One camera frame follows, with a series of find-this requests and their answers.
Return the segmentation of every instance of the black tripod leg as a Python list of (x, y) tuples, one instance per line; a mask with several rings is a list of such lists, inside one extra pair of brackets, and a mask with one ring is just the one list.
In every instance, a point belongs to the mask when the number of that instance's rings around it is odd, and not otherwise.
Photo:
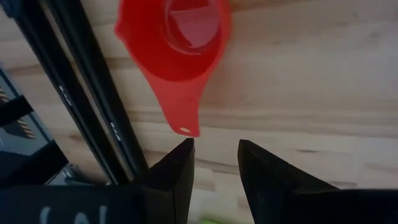
[(119, 151), (134, 177), (148, 165), (80, 0), (46, 0)]
[(114, 153), (90, 102), (63, 52), (40, 4), (33, 1), (3, 1), (35, 52), (97, 161), (114, 184), (128, 179)]

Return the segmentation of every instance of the black plastic piece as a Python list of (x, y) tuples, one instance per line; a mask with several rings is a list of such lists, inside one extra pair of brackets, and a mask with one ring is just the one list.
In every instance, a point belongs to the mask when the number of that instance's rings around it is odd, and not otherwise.
[(106, 61), (80, 0), (46, 0), (78, 68), (130, 172), (148, 170)]
[(0, 180), (0, 189), (45, 184), (68, 164), (68, 159), (57, 143), (51, 141), (31, 156), (10, 154), (4, 162), (10, 163), (15, 169), (10, 167), (13, 170)]
[(195, 149), (187, 139), (130, 185), (16, 187), (0, 192), (2, 223), (186, 224)]
[(0, 128), (33, 112), (24, 96), (19, 96), (4, 103), (0, 100)]
[(238, 161), (256, 224), (398, 223), (398, 190), (340, 190), (247, 140)]
[(126, 173), (39, 3), (35, 0), (19, 2), (21, 2), (19, 13), (14, 20), (35, 52), (100, 166), (113, 184), (128, 183)]

